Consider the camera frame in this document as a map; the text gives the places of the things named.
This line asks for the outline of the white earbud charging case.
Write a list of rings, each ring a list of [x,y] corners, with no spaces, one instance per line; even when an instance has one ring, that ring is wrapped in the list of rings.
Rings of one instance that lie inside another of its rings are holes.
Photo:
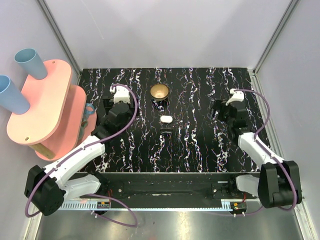
[[[165,124],[170,124],[173,122],[173,117],[170,115],[162,115],[160,117],[160,122]]]

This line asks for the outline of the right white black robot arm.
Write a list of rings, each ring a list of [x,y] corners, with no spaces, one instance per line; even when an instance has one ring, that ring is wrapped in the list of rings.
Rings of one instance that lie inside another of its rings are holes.
[[[298,164],[275,154],[251,131],[244,102],[227,103],[225,100],[215,100],[211,114],[225,124],[228,138],[244,151],[260,170],[258,177],[248,173],[236,176],[227,185],[230,197],[236,199],[248,193],[258,197],[266,209],[287,210],[289,206],[295,207],[302,202]]]

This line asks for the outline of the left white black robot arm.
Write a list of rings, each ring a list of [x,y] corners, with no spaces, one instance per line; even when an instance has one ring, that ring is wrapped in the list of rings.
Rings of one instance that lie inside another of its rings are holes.
[[[124,84],[114,84],[110,92],[113,98],[106,99],[106,118],[80,145],[45,167],[35,165],[29,170],[24,190],[27,197],[24,213],[28,218],[36,216],[36,213],[29,213],[30,204],[38,209],[38,213],[49,216],[68,200],[90,195],[111,197],[109,180],[98,172],[72,178],[104,154],[106,143],[124,133],[136,118],[138,101],[133,91]]]

